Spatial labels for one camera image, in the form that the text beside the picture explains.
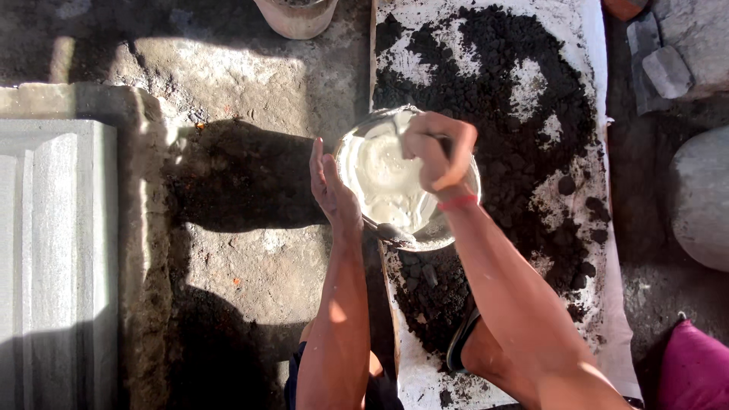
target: soil clump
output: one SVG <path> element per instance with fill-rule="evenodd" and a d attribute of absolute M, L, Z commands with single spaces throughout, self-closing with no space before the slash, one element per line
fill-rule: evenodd
<path fill-rule="evenodd" d="M 477 74 L 460 74 L 453 50 L 434 36 L 435 31 L 449 28 L 456 19 L 465 20 L 458 28 L 463 34 L 461 47 L 475 51 L 473 59 L 480 63 Z M 377 27 L 377 54 L 392 53 L 389 47 L 401 36 L 402 26 L 389 15 Z M 511 15 L 495 5 L 485 9 L 462 7 L 448 18 L 425 23 L 412 33 L 407 49 L 419 55 L 420 64 L 432 65 L 430 84 L 407 80 L 387 63 L 377 70 L 373 100 L 376 109 L 414 104 L 476 126 L 479 137 L 474 155 L 482 177 L 484 208 L 527 260 L 538 253 L 553 261 L 546 280 L 563 295 L 574 289 L 573 285 L 581 285 L 587 276 L 580 270 L 588 251 L 577 238 L 579 225 L 566 215 L 562 225 L 550 231 L 542 221 L 544 215 L 528 205 L 534 189 L 547 177 L 557 170 L 569 174 L 572 158 L 585 156 L 586 147 L 599 142 L 594 131 L 594 108 L 579 81 L 581 73 L 560 56 L 561 47 L 562 43 L 542 27 L 536 16 Z M 511 97 L 518 80 L 510 72 L 526 59 L 539 64 L 546 87 L 531 117 L 522 121 L 511 115 L 517 109 Z M 540 145 L 549 136 L 541 130 L 553 114 L 559 119 L 562 133 L 554 145 L 543 150 Z M 569 180 L 561 184 L 564 195 L 574 192 L 574 180 L 569 179 L 571 184 Z M 600 219 L 604 217 L 598 210 L 595 213 Z M 458 257 L 452 247 L 417 255 L 401 251 L 400 255 L 407 289 L 397 290 L 398 304 L 410 330 L 423 341 L 426 350 L 445 353 L 461 322 L 469 293 Z M 413 256 L 418 258 L 420 271 L 411 270 L 413 264 L 405 259 L 413 260 Z M 436 271 L 434 287 L 423 276 L 425 265 Z M 573 284 L 576 275 L 580 277 Z M 418 320 L 421 314 L 424 321 Z"/>

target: sandal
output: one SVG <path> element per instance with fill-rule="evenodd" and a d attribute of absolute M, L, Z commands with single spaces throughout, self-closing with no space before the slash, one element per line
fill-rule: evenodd
<path fill-rule="evenodd" d="M 468 302 L 466 302 L 463 322 L 461 322 L 456 333 L 454 333 L 451 344 L 448 345 L 448 353 L 445 355 L 445 362 L 451 371 L 468 373 L 468 370 L 466 370 L 461 362 L 461 351 L 466 344 L 466 340 L 468 340 L 468 336 L 470 336 L 473 328 L 476 326 L 476 319 L 480 316 L 481 313 L 478 311 L 478 307 L 476 307 L 476 302 L 472 296 L 469 297 Z"/>

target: terracotta pot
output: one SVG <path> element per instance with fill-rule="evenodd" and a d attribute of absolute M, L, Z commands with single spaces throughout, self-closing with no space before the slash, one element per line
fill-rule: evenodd
<path fill-rule="evenodd" d="M 305 6 L 285 0 L 254 0 L 268 25 L 292 40 L 308 40 L 320 35 L 332 21 L 337 0 L 311 0 Z"/>

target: pink bag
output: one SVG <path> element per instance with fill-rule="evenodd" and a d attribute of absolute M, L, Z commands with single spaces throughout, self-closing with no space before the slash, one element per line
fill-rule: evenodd
<path fill-rule="evenodd" d="M 660 370 L 662 410 L 729 409 L 729 348 L 684 320 L 671 334 Z"/>

